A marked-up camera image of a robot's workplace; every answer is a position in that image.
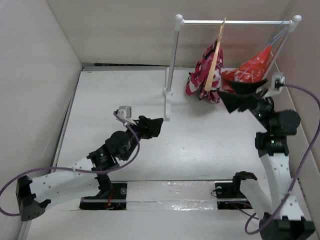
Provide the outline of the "beige wooden hanger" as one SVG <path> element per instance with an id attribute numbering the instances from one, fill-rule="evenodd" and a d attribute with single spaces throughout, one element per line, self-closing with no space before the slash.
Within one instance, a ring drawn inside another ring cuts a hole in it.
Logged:
<path id="1" fill-rule="evenodd" d="M 221 40 L 222 40 L 222 36 L 223 36 L 223 32 L 224 32 L 224 27 L 225 27 L 225 22 L 226 22 L 226 18 L 224 18 L 222 25 L 220 26 L 219 29 L 219 35 L 217 38 L 217 44 L 215 47 L 215 52 L 214 52 L 214 56 L 212 58 L 212 62 L 211 62 L 211 66 L 208 72 L 208 76 L 207 76 L 207 80 L 204 86 L 204 90 L 206 92 L 211 91 L 212 89 L 212 82 L 214 79 L 214 75 L 215 75 L 215 69 L 216 69 L 216 63 L 217 63 L 217 59 L 218 59 L 218 54 L 220 52 L 220 45 L 221 45 Z"/>

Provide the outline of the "pink camouflage trousers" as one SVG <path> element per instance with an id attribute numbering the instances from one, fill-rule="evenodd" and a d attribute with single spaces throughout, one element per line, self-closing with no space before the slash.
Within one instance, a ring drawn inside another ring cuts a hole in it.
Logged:
<path id="1" fill-rule="evenodd" d="M 192 96 L 198 93 L 198 99 L 201 101 L 207 99 L 212 104 L 220 102 L 220 96 L 217 91 L 222 86 L 221 73 L 224 67 L 223 49 L 220 48 L 217 54 L 217 61 L 213 72 L 213 80 L 211 90 L 206 91 L 205 85 L 212 65 L 212 61 L 216 51 L 218 40 L 216 39 L 203 53 L 202 58 L 195 65 L 194 71 L 189 73 L 185 93 L 188 96 Z"/>

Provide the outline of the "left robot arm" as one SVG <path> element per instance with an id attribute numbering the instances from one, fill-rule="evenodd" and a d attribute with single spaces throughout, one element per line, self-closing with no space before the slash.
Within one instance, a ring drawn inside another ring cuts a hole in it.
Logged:
<path id="1" fill-rule="evenodd" d="M 132 123 L 118 118 L 125 131 L 114 132 L 97 150 L 69 167 L 56 167 L 46 175 L 30 178 L 26 173 L 16 182 L 16 199 L 21 221 L 40 217 L 49 208 L 80 198 L 89 190 L 95 197 L 107 198 L 113 185 L 108 173 L 120 170 L 134 161 L 140 151 L 140 140 L 159 136 L 163 118 L 140 115 Z"/>

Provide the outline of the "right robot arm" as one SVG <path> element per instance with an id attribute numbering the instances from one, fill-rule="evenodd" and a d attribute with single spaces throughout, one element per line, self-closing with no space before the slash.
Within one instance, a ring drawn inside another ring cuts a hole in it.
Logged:
<path id="1" fill-rule="evenodd" d="M 270 194 L 265 194 L 253 173 L 240 171 L 231 182 L 216 184 L 216 197 L 233 207 L 237 205 L 236 198 L 245 198 L 245 204 L 259 219 L 257 233 L 263 240 L 306 240 L 316 228 L 313 221 L 305 218 L 292 193 L 297 176 L 290 173 L 287 143 L 288 136 L 297 133 L 301 118 L 292 109 L 275 110 L 273 96 L 281 92 L 285 82 L 275 79 L 270 88 L 265 88 L 266 82 L 229 81 L 232 92 L 221 90 L 218 95 L 228 112 L 248 110 L 265 128 L 265 132 L 256 133 L 254 144 Z"/>

